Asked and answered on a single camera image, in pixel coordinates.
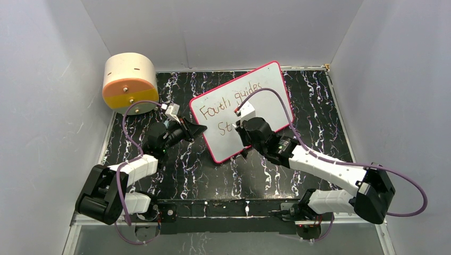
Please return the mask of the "pink framed whiteboard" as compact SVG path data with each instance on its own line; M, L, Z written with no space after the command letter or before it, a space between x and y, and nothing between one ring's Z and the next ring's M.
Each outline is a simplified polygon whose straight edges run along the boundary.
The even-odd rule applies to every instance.
M295 118L277 61L193 98L189 107L196 122L207 127L203 137L215 163L228 160L244 148L233 127L239 120L235 110L241 103L251 104L256 116L264 118L273 131L284 129Z

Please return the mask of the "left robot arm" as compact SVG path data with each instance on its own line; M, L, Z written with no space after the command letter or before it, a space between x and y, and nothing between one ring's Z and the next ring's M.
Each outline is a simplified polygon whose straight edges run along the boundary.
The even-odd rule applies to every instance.
M155 197L144 191L128 192L127 188L161 170L171 147L182 141L193 142L206 130L206 126L184 117L152 124L137 157L117 165L92 167L75 211L106 225L112 225L120 217L130 222L132 214L139 214L146 221L155 220L159 213Z

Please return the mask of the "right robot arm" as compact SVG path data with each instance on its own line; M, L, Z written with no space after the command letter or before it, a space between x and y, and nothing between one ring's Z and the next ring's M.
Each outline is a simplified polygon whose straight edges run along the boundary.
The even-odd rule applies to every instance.
M237 121L236 131L245 147L251 146L269 162L309 173L339 190L309 189L298 209L313 220L324 213L356 214L363 220L382 224L396 192L388 174L371 166L349 166L346 162L305 149L299 141L271 130L261 117Z

